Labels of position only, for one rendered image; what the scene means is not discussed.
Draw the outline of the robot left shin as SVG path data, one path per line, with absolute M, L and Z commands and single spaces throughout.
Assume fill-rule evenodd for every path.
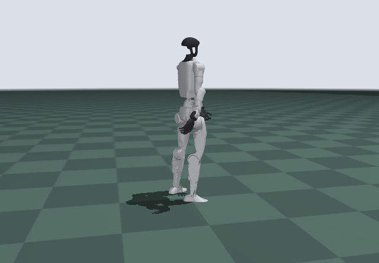
M 175 149 L 174 149 L 175 150 Z M 185 157 L 182 159 L 177 159 L 174 157 L 174 150 L 173 150 L 173 158 L 172 158 L 172 172 L 174 175 L 174 180 L 173 180 L 173 186 L 175 185 L 175 188 L 179 188 L 179 182 L 181 179 L 181 173 L 184 168 L 184 160 Z

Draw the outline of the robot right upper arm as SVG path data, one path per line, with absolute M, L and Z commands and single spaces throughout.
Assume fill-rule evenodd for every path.
M 195 94 L 197 95 L 198 90 L 201 87 L 203 83 L 203 73 L 204 73 L 204 65 L 200 63 L 193 63 L 192 70 L 194 72 L 194 85 L 195 85 Z

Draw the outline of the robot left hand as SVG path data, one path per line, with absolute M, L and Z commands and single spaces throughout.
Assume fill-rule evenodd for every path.
M 206 120 L 208 121 L 209 119 L 211 119 L 211 118 L 208 116 L 208 114 L 212 116 L 211 113 L 207 112 L 207 111 L 204 109 L 204 106 L 201 107 L 200 116 L 204 118 L 204 121 L 206 121 Z

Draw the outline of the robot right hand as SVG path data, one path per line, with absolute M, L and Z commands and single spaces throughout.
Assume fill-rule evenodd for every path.
M 187 121 L 184 127 L 179 128 L 179 129 L 183 129 L 183 130 L 180 130 L 182 134 L 188 134 L 189 132 L 192 131 L 194 127 L 194 121 L 197 121 L 197 118 L 194 117 L 195 114 L 196 114 L 196 111 L 193 111 L 190 115 L 190 119 Z

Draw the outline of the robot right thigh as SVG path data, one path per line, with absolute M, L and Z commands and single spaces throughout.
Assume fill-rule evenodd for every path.
M 190 119 L 190 115 L 189 115 L 189 119 Z M 195 146 L 196 151 L 194 153 L 189 154 L 188 158 L 191 155 L 195 155 L 198 158 L 198 162 L 199 162 L 204 153 L 206 136 L 207 136 L 207 130 L 206 130 L 204 118 L 199 116 L 199 118 L 197 118 L 197 121 L 194 121 L 193 128 L 195 128 L 193 132 L 193 138 L 194 138 L 194 146 Z M 188 158 L 187 158 L 187 161 L 188 161 Z

